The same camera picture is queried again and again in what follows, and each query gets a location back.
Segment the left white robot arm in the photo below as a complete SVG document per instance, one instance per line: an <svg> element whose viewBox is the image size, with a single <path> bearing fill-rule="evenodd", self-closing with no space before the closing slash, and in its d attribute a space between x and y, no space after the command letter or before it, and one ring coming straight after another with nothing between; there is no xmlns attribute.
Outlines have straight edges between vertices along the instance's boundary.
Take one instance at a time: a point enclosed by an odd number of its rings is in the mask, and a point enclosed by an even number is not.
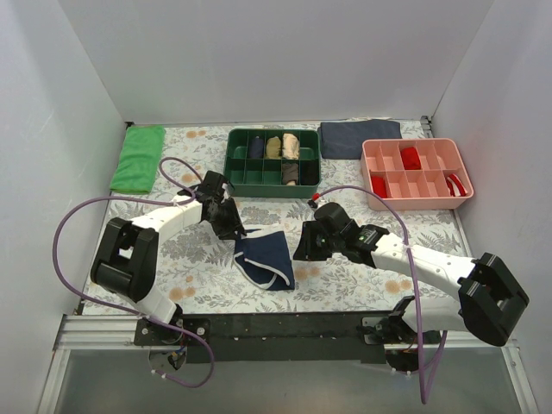
<svg viewBox="0 0 552 414"><path fill-rule="evenodd" d="M180 231L201 223L211 225L221 240L245 234L234 186L222 174L208 171L194 189L178 193L168 206L131 220L108 221L91 267L91 280L157 321L154 334L166 345L177 343L184 325L182 310L155 284L159 247Z"/></svg>

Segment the rolled grey brown underwear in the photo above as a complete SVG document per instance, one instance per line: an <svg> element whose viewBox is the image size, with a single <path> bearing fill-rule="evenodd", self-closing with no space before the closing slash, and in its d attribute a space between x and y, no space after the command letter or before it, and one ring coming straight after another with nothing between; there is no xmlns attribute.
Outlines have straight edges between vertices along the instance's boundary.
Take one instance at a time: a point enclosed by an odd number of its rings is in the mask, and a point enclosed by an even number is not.
<svg viewBox="0 0 552 414"><path fill-rule="evenodd" d="M299 176L299 167L297 163L284 163L282 165L282 184L297 185Z"/></svg>

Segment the aluminium frame rail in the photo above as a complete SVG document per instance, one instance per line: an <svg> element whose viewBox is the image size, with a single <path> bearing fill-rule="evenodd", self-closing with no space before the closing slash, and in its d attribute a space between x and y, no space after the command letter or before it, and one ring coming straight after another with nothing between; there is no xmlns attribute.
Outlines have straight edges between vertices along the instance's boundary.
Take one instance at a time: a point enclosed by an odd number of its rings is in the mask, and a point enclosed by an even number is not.
<svg viewBox="0 0 552 414"><path fill-rule="evenodd" d="M134 344L138 320L65 317L42 413L536 413L515 342L494 348L448 337L427 399L418 379L361 361L186 362L152 373L168 348Z"/></svg>

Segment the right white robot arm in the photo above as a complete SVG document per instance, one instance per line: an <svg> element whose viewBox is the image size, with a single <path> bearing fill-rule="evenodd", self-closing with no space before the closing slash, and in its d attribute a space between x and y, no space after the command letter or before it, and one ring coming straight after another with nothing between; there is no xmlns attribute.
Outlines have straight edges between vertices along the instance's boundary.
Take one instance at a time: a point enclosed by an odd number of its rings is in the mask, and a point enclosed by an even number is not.
<svg viewBox="0 0 552 414"><path fill-rule="evenodd" d="M530 300L497 255L479 259L407 247L388 229L358 225L337 203L319 207L303 224L294 260L325 261L338 253L356 264L392 271L444 292L423 302L401 300L389 315L390 331L410 342L421 331L466 331L479 340L504 346Z"/></svg>

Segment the navy white-trimmed underwear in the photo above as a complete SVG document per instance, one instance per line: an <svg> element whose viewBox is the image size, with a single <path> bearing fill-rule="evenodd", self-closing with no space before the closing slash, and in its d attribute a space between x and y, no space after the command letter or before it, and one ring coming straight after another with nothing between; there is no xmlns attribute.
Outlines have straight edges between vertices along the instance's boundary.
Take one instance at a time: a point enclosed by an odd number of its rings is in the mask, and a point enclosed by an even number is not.
<svg viewBox="0 0 552 414"><path fill-rule="evenodd" d="M289 247L279 226L247 228L235 240L233 262L247 281L262 290L295 289Z"/></svg>

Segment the rolled red underwear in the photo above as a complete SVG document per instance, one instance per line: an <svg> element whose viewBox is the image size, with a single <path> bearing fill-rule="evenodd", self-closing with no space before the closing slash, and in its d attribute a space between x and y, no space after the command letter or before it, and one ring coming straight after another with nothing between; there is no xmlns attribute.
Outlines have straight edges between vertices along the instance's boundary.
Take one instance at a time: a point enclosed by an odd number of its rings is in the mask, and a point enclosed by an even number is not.
<svg viewBox="0 0 552 414"><path fill-rule="evenodd" d="M373 192L380 198L387 198L386 182L383 177L373 175L371 177Z"/></svg>
<svg viewBox="0 0 552 414"><path fill-rule="evenodd" d="M403 148L400 151L400 156L405 170L418 171L422 169L422 163L415 147Z"/></svg>

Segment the pink divided organizer tray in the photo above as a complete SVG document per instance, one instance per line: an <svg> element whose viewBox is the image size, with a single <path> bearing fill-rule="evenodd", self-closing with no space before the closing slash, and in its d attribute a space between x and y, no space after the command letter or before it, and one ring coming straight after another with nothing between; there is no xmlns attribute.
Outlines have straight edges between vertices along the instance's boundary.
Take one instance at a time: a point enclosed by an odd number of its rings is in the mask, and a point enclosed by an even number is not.
<svg viewBox="0 0 552 414"><path fill-rule="evenodd" d="M400 151L415 147L422 169L403 167ZM385 210L454 210L474 195L474 188L455 142L448 138L368 140L362 145L361 167L364 184L370 192L369 207ZM445 176L455 173L465 186L465 197L451 197ZM371 177L385 179L387 198L378 197Z"/></svg>

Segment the green divided organizer tray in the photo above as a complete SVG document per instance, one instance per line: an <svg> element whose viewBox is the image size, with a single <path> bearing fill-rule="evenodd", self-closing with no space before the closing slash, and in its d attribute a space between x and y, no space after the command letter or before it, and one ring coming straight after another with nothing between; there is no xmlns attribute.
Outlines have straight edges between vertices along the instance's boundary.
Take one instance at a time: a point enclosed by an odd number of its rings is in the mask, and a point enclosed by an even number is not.
<svg viewBox="0 0 552 414"><path fill-rule="evenodd" d="M265 158L267 139L284 133L297 136L300 144L298 160L270 160ZM248 143L255 136L264 140L264 157L248 158ZM301 162L318 160L320 180L317 185L301 185ZM297 163L299 176L297 185L282 184L282 165ZM235 187L233 195L241 198L311 198L321 182L321 154L318 132L312 129L232 129L228 134L223 169L224 176Z"/></svg>

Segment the rolled cream underwear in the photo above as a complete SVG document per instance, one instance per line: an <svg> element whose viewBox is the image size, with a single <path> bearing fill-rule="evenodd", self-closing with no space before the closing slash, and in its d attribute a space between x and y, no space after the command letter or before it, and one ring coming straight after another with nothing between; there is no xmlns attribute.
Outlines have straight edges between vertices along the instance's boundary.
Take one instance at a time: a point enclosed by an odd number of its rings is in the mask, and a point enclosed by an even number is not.
<svg viewBox="0 0 552 414"><path fill-rule="evenodd" d="M300 144L297 136L291 133L284 133L282 140L282 157L288 160L298 160L300 155Z"/></svg>

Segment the green folded towel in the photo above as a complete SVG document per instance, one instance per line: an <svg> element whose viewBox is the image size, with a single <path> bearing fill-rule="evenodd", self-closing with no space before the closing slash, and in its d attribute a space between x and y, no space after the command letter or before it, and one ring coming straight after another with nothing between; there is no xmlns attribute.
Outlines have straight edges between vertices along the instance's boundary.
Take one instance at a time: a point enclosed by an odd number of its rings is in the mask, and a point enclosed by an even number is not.
<svg viewBox="0 0 552 414"><path fill-rule="evenodd" d="M154 187L166 131L162 126L131 126L110 182L115 193L144 195Z"/></svg>

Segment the rolled navy underwear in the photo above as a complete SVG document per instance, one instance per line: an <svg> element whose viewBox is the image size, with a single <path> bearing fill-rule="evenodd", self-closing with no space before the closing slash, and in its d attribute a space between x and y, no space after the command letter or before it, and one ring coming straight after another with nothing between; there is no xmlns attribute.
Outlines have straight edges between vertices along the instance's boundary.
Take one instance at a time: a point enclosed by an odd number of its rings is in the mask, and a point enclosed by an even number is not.
<svg viewBox="0 0 552 414"><path fill-rule="evenodd" d="M264 140L255 136L248 143L248 158L262 159L264 157Z"/></svg>

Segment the red white striped underwear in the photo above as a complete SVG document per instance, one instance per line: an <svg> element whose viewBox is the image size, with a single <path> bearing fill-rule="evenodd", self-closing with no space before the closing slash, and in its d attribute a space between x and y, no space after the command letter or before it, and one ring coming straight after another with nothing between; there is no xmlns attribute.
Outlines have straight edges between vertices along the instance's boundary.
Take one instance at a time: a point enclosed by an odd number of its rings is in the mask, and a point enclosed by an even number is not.
<svg viewBox="0 0 552 414"><path fill-rule="evenodd" d="M460 178L455 174L451 173L445 176L445 182L448 187L451 197L465 197L467 195L467 190Z"/></svg>

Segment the rolled tan underwear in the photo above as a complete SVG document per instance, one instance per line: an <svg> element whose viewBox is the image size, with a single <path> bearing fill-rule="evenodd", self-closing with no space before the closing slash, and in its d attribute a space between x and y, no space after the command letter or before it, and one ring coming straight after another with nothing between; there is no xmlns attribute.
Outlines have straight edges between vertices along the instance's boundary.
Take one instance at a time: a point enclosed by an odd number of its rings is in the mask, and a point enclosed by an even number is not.
<svg viewBox="0 0 552 414"><path fill-rule="evenodd" d="M265 158L270 160L281 158L281 140L278 136L267 139Z"/></svg>

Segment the rolled red underwear left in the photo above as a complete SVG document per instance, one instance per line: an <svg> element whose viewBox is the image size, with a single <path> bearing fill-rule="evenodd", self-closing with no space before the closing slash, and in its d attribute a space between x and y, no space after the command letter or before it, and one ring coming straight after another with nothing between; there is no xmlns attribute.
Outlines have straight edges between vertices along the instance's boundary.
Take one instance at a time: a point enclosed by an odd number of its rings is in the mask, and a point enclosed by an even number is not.
<svg viewBox="0 0 552 414"><path fill-rule="evenodd" d="M371 177L373 192L380 198L387 198L386 182L383 177L373 175Z"/></svg>

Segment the dark blue folded cloth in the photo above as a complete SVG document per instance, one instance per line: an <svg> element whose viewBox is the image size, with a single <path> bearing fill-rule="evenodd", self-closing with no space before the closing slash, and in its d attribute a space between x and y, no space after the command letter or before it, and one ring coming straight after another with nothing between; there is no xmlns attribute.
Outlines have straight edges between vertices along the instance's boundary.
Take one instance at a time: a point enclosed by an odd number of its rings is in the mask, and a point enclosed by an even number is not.
<svg viewBox="0 0 552 414"><path fill-rule="evenodd" d="M364 141L402 138L399 122L379 119L322 122L318 133L321 155L328 160L359 160Z"/></svg>

